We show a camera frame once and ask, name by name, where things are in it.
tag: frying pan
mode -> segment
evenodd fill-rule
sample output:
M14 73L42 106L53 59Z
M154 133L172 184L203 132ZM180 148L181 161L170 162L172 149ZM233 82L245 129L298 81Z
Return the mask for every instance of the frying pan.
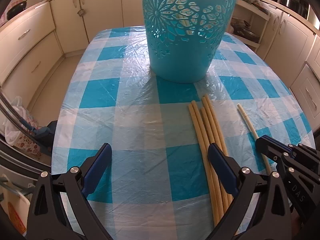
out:
M13 6L8 12L7 12L7 20L9 21L13 17L15 17L17 14L21 13L27 6L27 0L16 4Z

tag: wooden stick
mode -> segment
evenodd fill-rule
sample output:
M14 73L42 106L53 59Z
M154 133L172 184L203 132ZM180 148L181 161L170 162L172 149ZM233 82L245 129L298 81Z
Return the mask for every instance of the wooden stick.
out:
M202 134L202 137L204 139L204 145L205 145L205 149L206 149L206 161L208 162L209 167L211 169L213 185L214 185L215 195L216 195L216 199L217 199L218 214L219 214L217 222L219 223L219 221L221 220L221 218L224 215L221 190L220 190L220 186L219 186L219 179L218 179L217 173L214 171L212 165L209 163L209 160L208 160L208 147L209 147L210 144L209 144L209 139L208 139L208 136L207 136L207 132L206 132L206 130L204 128L204 124L203 124L203 121L202 121L198 106L196 104L196 101L194 101L194 100L191 101L191 104L192 104L193 109L195 111L195 114L196 114L196 117L197 117L197 120L198 120L198 123L199 123L199 126L200 126L201 134Z
M218 135L219 135L220 142L221 142L221 147L222 147L221 150L223 151L225 156L229 156L229 153L228 153L228 150L227 150L227 146L226 146L226 143L224 141L224 136L223 136L220 124L219 124L218 119L217 119L217 115L216 115L216 113L215 113L215 111L214 111L214 109L212 107L212 104L210 102L209 96L207 94L205 94L204 96L205 96L205 99L207 99L207 102L208 102L208 105L209 105L209 109L211 111L214 123L215 123L215 125L217 127L217 131L218 131Z
M198 120L196 117L196 113L193 109L192 104L189 104L188 107L189 107L189 112L191 115L193 125L196 130L198 142L200 145L200 150L201 150L203 164L204 164L204 170L205 170L205 174L207 175L207 181L208 181L208 187L209 187L209 193L210 193L210 199L211 199L212 214L213 214L213 222L214 222L214 226L216 226L218 224L218 220L219 220L219 211L218 211L216 193L215 193L214 185L213 185L213 178L211 175L210 164L209 164L209 160L207 157L207 151L205 149L204 140L203 140L203 137L201 134L200 126L199 126L199 123L198 123Z
M209 119L208 119L208 116L207 116L207 113L206 113L204 107L201 108L201 113L202 113L205 127L207 129L207 133L209 135L209 142L210 142L210 144L214 143L214 137L212 134L211 126L210 126ZM228 210L229 202L228 202L227 193L226 193L221 181L219 181L219 184L220 184L221 198L222 198L222 204L223 204L223 213L225 214Z
M237 104L237 107L239 109L239 112L241 113L243 119L245 120L250 132L252 133L254 140L257 140L259 138L255 128L253 127L248 115L246 114L246 112L244 111L243 107L241 106L241 104ZM270 173L272 172L269 161L267 156L262 154L262 158L263 158L263 162L264 165L266 166L266 170L267 170L267 174L270 175Z
M217 130L216 124L214 123L214 120L213 120L213 117L212 117L208 102L205 99L205 97L202 98L202 104L204 106L204 109L207 112L207 116L208 116L208 119L209 119L209 123L210 123L210 126L211 126L211 130L212 130L212 133L213 133L213 137L214 137L215 143L222 150L221 142L220 142L220 138L219 138L219 134L218 134L218 130Z
M215 111L212 107L209 96L207 94L202 98L202 103L204 105L204 108L207 111L207 115L209 117L210 125L212 128L213 136L216 140L216 144L222 150L225 156L229 156L221 127L219 125L217 116L215 114ZM227 199L228 199L228 206L229 206L233 200L232 195L227 194Z

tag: kitchen cabinet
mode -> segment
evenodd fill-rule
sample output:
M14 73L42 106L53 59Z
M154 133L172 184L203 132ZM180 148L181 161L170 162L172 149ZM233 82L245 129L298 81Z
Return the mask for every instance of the kitchen cabinet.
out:
M1 84L24 55L54 28L50 5L47 2L33 6L21 17L1 27Z
M314 33L294 17L284 13L265 62L289 88L301 69L314 41Z
M21 96L22 104L27 107L38 86L61 56L57 39L51 32L23 57L2 85L9 101Z
M142 0L122 0L124 27L144 25Z
M78 15L80 0L51 0L50 5L63 52L86 49L89 42L83 19Z
M100 31L123 27L121 0L80 0L80 3L89 42Z
M270 12L270 20L256 52L257 55L264 60L279 30L284 12L271 4L265 2L260 3Z
M307 63L320 80L320 37L316 35Z
M320 127L320 83L308 64L305 64L291 89L315 131Z

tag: plastic table cover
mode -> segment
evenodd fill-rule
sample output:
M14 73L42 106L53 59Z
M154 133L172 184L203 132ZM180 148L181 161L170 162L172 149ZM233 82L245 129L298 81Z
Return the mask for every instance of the plastic table cover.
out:
M178 84L150 70L144 27L119 28L98 33L76 68L58 119L52 173L80 166L107 142L112 165L88 200L115 240L205 239L213 230L212 210L188 112L192 100L202 105L205 93L214 104L229 154L240 166L265 174L237 103L259 136L315 146L297 101L238 39L226 33L207 76ZM81 232L65 195L63 199L74 230ZM241 231L253 208L254 203Z

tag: blue and white tablecloth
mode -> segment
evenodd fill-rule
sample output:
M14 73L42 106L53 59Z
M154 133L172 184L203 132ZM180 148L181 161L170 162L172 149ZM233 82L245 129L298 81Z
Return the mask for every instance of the blue and white tablecloth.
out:
M120 28L98 33L77 66L60 111L52 173L80 166L107 142L112 165L88 199L115 240L205 239L213 229L210 196L188 112L205 93L240 166L265 173L237 103L259 136L315 146L297 101L238 39L223 36L203 80L177 84L150 71L144 27Z

